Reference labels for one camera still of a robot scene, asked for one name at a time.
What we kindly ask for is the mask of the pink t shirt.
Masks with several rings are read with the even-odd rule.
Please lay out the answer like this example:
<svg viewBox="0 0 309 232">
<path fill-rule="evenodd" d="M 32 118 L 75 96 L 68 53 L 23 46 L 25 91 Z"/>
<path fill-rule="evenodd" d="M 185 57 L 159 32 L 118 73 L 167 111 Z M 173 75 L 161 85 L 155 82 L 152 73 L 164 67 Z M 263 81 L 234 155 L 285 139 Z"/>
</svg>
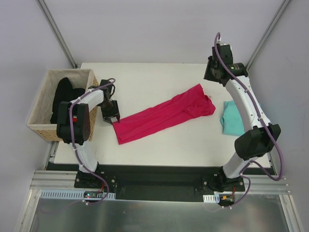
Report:
<svg viewBox="0 0 309 232">
<path fill-rule="evenodd" d="M 198 84 L 172 99 L 113 123 L 120 145 L 152 135 L 201 116 L 211 116 L 216 107 Z"/>
</svg>

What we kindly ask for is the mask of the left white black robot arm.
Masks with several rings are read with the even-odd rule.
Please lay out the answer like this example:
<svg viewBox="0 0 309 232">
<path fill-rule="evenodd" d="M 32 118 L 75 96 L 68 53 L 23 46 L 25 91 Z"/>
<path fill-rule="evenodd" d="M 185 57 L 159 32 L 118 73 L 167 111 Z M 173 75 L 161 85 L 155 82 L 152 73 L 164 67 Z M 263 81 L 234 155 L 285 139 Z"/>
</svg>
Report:
<svg viewBox="0 0 309 232">
<path fill-rule="evenodd" d="M 120 121 L 118 103 L 112 99 L 115 79 L 101 80 L 100 85 L 89 87 L 86 92 L 72 100 L 63 101 L 58 108 L 56 134 L 73 151 L 79 171 L 86 173 L 85 182 L 91 188 L 101 185 L 102 176 L 95 172 L 98 161 L 90 148 L 90 112 L 96 107 L 102 111 L 103 121 L 112 124 Z"/>
</svg>

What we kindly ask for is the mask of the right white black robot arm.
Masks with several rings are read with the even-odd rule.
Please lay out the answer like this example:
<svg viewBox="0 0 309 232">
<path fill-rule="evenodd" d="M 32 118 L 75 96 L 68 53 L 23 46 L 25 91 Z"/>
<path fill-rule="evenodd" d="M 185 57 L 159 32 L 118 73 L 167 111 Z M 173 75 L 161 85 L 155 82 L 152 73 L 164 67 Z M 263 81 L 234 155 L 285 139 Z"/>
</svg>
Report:
<svg viewBox="0 0 309 232">
<path fill-rule="evenodd" d="M 245 131 L 234 142 L 234 155 L 220 167 L 217 175 L 207 181 L 208 188 L 223 192 L 240 181 L 242 172 L 250 164 L 277 146 L 281 128 L 272 124 L 263 113 L 252 91 L 247 70 L 242 63 L 233 61 L 229 44 L 214 44 L 204 79 L 226 88 L 236 104 Z"/>
</svg>

